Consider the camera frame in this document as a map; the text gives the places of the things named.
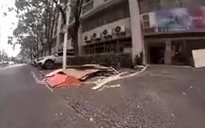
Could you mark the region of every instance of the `sign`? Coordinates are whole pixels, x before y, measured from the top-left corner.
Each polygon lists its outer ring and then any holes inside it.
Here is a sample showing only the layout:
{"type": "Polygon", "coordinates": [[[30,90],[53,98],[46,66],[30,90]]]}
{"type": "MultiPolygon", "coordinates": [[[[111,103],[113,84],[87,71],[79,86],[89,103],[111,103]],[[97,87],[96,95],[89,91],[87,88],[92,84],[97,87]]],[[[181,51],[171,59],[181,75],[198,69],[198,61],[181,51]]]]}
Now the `sign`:
{"type": "Polygon", "coordinates": [[[205,7],[178,8],[154,12],[156,27],[167,31],[205,30],[205,7]]]}

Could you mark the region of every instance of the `leaves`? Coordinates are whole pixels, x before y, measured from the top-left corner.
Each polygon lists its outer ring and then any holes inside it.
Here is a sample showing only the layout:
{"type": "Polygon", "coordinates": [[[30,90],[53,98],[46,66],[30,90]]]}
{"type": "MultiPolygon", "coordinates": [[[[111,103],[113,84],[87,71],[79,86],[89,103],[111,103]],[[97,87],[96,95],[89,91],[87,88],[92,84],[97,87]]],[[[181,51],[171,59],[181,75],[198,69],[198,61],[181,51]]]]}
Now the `leaves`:
{"type": "Polygon", "coordinates": [[[13,31],[16,41],[8,39],[8,43],[20,44],[21,52],[31,57],[42,53],[39,47],[43,44],[46,44],[44,51],[50,50],[58,13],[54,3],[51,0],[16,0],[15,6],[19,18],[17,28],[13,31]]]}

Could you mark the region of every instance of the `white car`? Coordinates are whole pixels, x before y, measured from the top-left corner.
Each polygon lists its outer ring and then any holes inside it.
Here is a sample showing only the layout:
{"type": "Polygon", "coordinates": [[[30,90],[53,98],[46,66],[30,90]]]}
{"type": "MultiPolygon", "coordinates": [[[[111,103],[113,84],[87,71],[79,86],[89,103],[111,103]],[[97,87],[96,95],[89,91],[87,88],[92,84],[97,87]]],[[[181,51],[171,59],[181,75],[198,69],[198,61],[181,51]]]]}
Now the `white car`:
{"type": "Polygon", "coordinates": [[[55,65],[62,65],[63,62],[63,52],[57,52],[50,56],[41,57],[37,61],[37,65],[46,68],[51,69],[55,65]]]}

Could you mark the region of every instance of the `window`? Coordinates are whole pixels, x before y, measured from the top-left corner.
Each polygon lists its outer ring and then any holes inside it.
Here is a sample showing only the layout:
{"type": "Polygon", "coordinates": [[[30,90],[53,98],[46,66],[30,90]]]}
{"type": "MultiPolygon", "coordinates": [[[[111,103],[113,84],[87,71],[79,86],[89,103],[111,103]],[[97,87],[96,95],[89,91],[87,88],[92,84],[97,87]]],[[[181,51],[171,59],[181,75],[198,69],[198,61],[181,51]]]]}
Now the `window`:
{"type": "Polygon", "coordinates": [[[130,17],[128,3],[121,3],[116,6],[109,7],[96,16],[88,18],[83,22],[83,32],[92,30],[96,27],[115,22],[119,19],[130,17]]]}
{"type": "Polygon", "coordinates": [[[59,53],[58,53],[58,56],[63,56],[63,52],[59,52],[59,53]]]}
{"type": "Polygon", "coordinates": [[[86,12],[88,12],[91,9],[93,9],[93,0],[88,1],[85,5],[83,5],[82,14],[85,14],[86,12]]]}

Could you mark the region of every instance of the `street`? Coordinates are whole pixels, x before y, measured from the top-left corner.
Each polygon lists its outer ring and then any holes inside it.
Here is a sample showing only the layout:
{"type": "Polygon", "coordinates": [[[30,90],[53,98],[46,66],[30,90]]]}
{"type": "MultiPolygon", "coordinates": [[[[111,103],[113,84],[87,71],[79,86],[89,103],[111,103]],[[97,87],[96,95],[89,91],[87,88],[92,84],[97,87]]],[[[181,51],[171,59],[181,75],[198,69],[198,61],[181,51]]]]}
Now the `street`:
{"type": "Polygon", "coordinates": [[[205,128],[205,69],[151,66],[99,91],[52,92],[38,73],[0,69],[0,128],[205,128]]]}
{"type": "Polygon", "coordinates": [[[0,69],[0,128],[61,128],[56,115],[63,112],[69,117],[71,127],[77,115],[60,105],[45,85],[35,81],[31,72],[34,69],[27,65],[0,69]]]}

